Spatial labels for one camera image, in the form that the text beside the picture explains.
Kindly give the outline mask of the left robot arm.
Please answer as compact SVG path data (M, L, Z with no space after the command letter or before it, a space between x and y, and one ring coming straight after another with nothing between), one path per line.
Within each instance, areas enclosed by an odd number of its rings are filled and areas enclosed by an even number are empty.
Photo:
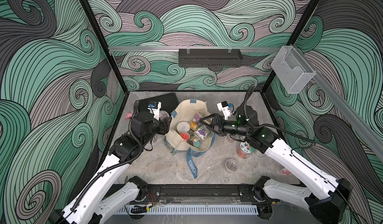
M137 176L108 198L105 195L157 134L169 132L172 119L159 118L161 105L151 100L147 110L139 112L139 103L135 103L128 132L114 142L101 167L79 195L62 210L50 214L51 224L103 224L129 202L145 199L148 184Z

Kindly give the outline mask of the clear red-bottom jar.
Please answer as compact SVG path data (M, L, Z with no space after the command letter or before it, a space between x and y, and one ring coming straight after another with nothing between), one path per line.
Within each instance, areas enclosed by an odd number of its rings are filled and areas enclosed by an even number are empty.
M168 120L170 117L169 113L166 112L165 110L161 110L159 112L159 121L166 121Z

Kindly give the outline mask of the clear small seed jar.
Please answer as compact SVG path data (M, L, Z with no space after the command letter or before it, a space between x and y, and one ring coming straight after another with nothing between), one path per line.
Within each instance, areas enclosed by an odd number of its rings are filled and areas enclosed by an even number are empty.
M225 171L227 173L234 173L237 170L237 162L234 159L227 159L224 163Z

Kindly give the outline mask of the green lid seed jar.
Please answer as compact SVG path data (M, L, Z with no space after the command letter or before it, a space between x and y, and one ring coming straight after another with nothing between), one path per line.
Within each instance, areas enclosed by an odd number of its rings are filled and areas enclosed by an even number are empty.
M238 157L242 159L248 158L254 151L255 149L247 142L241 142L236 149Z

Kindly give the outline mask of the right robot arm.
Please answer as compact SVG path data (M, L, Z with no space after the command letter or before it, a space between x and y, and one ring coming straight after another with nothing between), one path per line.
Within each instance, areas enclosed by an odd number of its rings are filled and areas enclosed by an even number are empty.
M353 186L347 179L336 179L311 164L273 132L274 125L259 124L256 111L247 105L254 89L253 85L247 89L241 106L236 109L236 121L228 119L230 108L225 106L220 108L222 115L208 115L198 124L218 136L242 136L242 142L277 161L303 184L301 187L283 184L263 176L254 185L256 200L293 204L309 211L322 224L337 224L346 209L351 217L359 217L350 204Z

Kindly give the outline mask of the cream canvas tote bag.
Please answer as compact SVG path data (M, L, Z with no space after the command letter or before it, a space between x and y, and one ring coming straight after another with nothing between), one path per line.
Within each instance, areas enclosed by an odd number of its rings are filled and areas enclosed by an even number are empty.
M214 144L215 135L210 132L209 138L201 141L196 130L204 125L198 124L202 117L210 115L204 101L188 99L182 101L171 113L172 121L170 130L165 135L164 143L172 153L185 152L187 165L194 178L197 178L197 166L193 158L200 157ZM189 133L178 133L176 126L179 122L186 121L190 124Z

